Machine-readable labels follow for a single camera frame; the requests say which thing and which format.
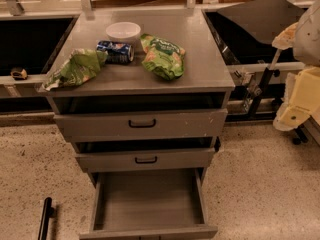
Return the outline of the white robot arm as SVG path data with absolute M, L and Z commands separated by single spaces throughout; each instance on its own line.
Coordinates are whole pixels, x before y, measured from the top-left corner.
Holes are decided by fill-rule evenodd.
M 284 102 L 273 121 L 277 130 L 290 131 L 320 107 L 320 0 L 276 36 L 272 46 L 278 50 L 292 48 L 294 58 L 305 65 L 298 74 L 287 75 Z

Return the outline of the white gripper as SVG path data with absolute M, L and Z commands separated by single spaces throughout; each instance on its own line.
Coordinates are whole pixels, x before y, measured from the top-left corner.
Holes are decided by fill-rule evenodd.
M 298 23 L 293 23 L 277 35 L 272 46 L 286 50 L 295 43 Z M 320 68 L 306 66 L 298 74 L 288 73 L 284 101 L 280 105 L 273 126 L 280 131 L 290 131 L 312 116 L 320 107 Z

